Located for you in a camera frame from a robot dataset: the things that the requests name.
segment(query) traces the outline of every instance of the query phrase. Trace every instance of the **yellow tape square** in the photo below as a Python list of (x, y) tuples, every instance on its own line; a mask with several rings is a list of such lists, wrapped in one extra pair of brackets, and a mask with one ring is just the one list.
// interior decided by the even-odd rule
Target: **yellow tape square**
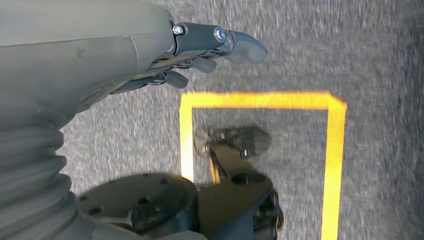
[(337, 240), (347, 104), (328, 92), (212, 93), (181, 97), (181, 175), (194, 181), (193, 108), (328, 110), (321, 240)]

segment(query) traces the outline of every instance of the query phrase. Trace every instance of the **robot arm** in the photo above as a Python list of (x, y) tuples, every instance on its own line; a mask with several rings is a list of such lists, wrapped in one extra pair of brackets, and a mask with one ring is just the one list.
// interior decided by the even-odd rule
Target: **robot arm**
[[(138, 0), (0, 2), (0, 239), (138, 240), (78, 211), (59, 129), (109, 94), (187, 79), (172, 68), (257, 63), (266, 49), (218, 26), (174, 24)], [(205, 239), (197, 233), (173, 239)]]

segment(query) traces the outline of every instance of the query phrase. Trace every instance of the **screw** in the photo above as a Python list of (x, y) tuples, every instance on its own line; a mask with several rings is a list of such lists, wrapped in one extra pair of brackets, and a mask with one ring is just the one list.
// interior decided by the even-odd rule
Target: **screw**
[(225, 32), (219, 26), (213, 31), (213, 35), (218, 42), (223, 43), (225, 41)]
[(184, 34), (184, 28), (182, 26), (173, 26), (172, 32), (175, 35), (183, 35)]
[(209, 145), (208, 144), (203, 145), (203, 147), (201, 148), (201, 151), (204, 154), (209, 154)]

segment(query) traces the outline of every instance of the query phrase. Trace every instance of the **yellow floor marking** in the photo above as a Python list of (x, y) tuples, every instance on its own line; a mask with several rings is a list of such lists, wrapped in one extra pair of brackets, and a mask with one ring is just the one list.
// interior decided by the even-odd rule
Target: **yellow floor marking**
[(181, 175), (194, 181), (193, 108), (328, 110), (321, 240), (337, 240), (347, 105), (328, 92), (189, 92), (181, 97)]

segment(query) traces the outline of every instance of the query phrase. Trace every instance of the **floor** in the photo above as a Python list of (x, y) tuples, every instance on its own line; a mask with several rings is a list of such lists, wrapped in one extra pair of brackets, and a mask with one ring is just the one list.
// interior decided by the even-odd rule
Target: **floor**
[[(258, 65), (184, 72), (179, 90), (109, 96), (62, 131), (78, 194), (142, 172), (180, 173), (185, 92), (329, 91), (347, 102), (338, 239), (424, 239), (424, 2), (421, 0), (153, 0), (176, 22), (246, 32), (269, 50)], [(252, 160), (274, 182), (279, 239), (320, 239), (327, 112), (197, 109), (194, 128), (257, 124), (272, 137)], [(196, 183), (208, 163), (194, 157)]]

